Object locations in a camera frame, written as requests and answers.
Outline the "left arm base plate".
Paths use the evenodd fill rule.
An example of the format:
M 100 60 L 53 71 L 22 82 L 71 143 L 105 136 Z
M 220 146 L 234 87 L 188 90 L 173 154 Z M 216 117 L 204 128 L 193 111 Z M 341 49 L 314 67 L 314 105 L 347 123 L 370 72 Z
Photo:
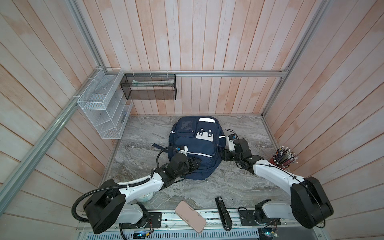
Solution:
M 143 228 L 155 228 L 159 229 L 162 223 L 161 212 L 149 212 L 144 214 L 143 219 L 139 220 L 136 224 L 125 224 L 127 229 L 143 229 Z

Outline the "navy blue backpack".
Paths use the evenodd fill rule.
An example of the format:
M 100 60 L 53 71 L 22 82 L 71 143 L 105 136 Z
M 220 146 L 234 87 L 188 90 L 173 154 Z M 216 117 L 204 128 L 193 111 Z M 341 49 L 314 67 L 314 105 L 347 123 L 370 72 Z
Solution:
M 169 162 L 176 153 L 200 158 L 202 163 L 199 169 L 183 178 L 196 181 L 205 180 L 220 165 L 221 151 L 226 146 L 226 136 L 216 118 L 189 116 L 180 118 L 173 125 L 168 142 L 169 145 L 165 148 L 153 144 L 161 150 L 156 162 L 164 152 L 168 154 Z

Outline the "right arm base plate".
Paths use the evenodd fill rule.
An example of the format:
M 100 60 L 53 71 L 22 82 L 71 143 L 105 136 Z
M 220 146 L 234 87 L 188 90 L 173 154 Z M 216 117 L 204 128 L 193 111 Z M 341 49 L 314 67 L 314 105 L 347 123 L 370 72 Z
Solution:
M 280 219 L 269 219 L 259 210 L 248 210 L 244 207 L 238 208 L 242 226 L 279 226 Z

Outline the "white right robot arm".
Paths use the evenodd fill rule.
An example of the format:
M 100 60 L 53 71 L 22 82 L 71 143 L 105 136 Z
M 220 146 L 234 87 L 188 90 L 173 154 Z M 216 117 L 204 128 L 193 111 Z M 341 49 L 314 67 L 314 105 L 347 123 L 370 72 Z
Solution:
M 325 224 L 334 214 L 320 181 L 314 177 L 304 178 L 288 172 L 286 169 L 299 158 L 290 148 L 281 146 L 273 156 L 266 160 L 252 155 L 248 142 L 235 135 L 226 138 L 228 147 L 222 152 L 223 160 L 235 162 L 238 168 L 264 178 L 287 194 L 290 203 L 273 203 L 264 200 L 255 205 L 255 222 L 267 226 L 274 220 L 295 220 L 303 227 L 311 229 Z

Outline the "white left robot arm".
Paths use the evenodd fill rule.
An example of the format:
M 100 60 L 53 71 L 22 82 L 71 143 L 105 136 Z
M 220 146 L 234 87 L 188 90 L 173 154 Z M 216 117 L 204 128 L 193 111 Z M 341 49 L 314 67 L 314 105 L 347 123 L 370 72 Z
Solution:
M 89 223 L 94 234 L 103 233 L 114 224 L 143 228 L 149 224 L 149 213 L 141 203 L 131 202 L 171 186 L 178 178 L 198 170 L 201 162 L 199 158 L 176 153 L 169 163 L 144 178 L 126 183 L 108 180 L 79 197 L 72 206 L 72 215 L 80 222 Z

